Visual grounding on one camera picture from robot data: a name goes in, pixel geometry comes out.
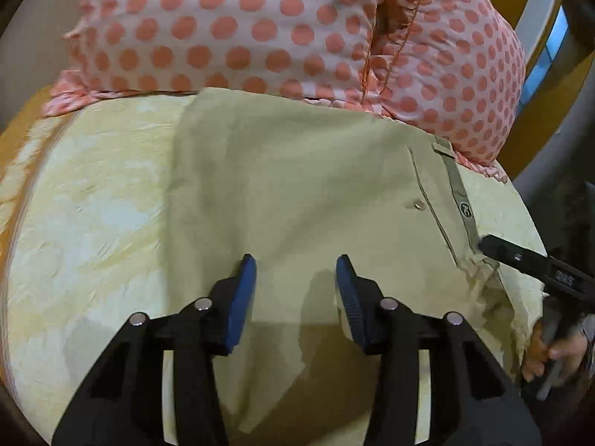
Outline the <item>person's right hand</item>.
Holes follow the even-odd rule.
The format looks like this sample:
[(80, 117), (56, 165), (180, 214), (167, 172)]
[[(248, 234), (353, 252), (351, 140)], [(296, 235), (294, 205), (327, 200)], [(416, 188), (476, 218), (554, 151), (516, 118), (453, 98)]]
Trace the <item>person's right hand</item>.
[(543, 329), (544, 320), (537, 320), (524, 353), (521, 376), (527, 382), (532, 382), (543, 376), (549, 361), (562, 361), (562, 370), (555, 382), (555, 386), (560, 387), (579, 371), (592, 337), (584, 325), (578, 325), (565, 338), (545, 344)]

